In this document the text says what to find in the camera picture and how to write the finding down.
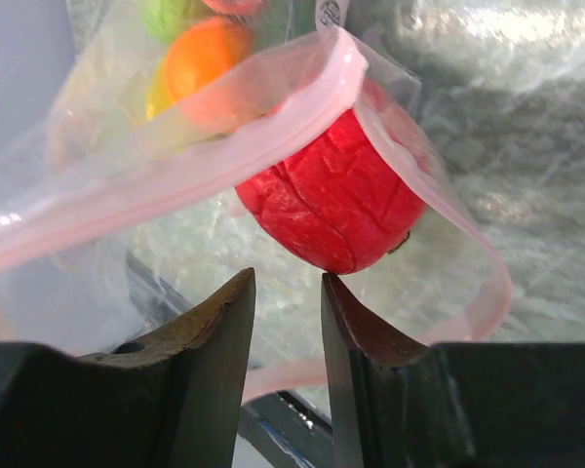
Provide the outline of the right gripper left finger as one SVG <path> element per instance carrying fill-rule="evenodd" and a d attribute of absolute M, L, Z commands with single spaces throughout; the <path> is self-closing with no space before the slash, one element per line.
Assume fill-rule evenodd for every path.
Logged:
<path fill-rule="evenodd" d="M 0 467 L 230 466 L 255 293 L 244 269 L 110 353 L 0 342 Z"/>

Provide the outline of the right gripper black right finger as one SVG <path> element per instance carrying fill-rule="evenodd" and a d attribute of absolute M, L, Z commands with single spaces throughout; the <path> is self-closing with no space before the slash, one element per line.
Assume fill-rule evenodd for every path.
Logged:
<path fill-rule="evenodd" d="M 425 346 L 322 279 L 340 467 L 585 467 L 585 343 Z"/>

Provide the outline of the clear zip top bag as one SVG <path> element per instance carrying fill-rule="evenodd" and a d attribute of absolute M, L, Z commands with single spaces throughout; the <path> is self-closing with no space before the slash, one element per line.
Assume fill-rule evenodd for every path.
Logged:
<path fill-rule="evenodd" d="M 0 150 L 0 340 L 82 355 L 155 330 L 129 254 L 193 306 L 252 268 L 245 400 L 323 384 L 327 271 L 236 188 L 351 110 L 426 205 L 399 247 L 341 275 L 369 309 L 426 344 L 585 341 L 585 1 L 206 5 L 198 22 L 249 27 L 253 51 L 151 121 L 175 40 L 146 30 L 144 2 L 112 4 L 50 110 Z"/>

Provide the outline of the red cracked fruit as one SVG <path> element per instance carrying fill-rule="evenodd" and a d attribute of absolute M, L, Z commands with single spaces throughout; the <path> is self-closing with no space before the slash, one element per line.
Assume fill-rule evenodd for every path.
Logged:
<path fill-rule="evenodd" d="M 236 193 L 285 249 L 339 275 L 366 269 L 399 247 L 426 209 L 374 150 L 351 110 Z"/>

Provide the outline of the orange fruit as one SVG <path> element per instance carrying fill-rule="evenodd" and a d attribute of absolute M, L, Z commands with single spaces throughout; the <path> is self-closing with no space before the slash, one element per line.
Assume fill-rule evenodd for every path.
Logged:
<path fill-rule="evenodd" d="M 254 32 L 226 17 L 210 17 L 186 29 L 163 58 L 175 104 L 194 95 L 246 59 Z"/>

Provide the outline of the green lime fruit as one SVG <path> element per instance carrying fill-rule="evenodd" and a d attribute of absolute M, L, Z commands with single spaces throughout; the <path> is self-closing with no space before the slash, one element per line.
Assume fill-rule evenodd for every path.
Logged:
<path fill-rule="evenodd" d="M 200 0 L 147 0 L 141 16 L 146 30 L 162 42 L 173 42 L 211 10 Z"/>

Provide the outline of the pink peach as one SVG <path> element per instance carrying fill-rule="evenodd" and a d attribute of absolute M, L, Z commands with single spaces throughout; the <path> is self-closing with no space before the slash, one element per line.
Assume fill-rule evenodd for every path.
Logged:
<path fill-rule="evenodd" d="M 213 11 L 223 15 L 252 16 L 266 4 L 264 0 L 204 0 Z"/>

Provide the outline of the yellow starfruit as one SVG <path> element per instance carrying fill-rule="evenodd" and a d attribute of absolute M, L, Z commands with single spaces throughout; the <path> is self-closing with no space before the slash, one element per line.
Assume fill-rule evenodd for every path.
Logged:
<path fill-rule="evenodd" d="M 165 80 L 165 61 L 162 59 L 153 73 L 145 98 L 145 117 L 148 121 L 172 107 L 176 101 L 172 97 Z"/>

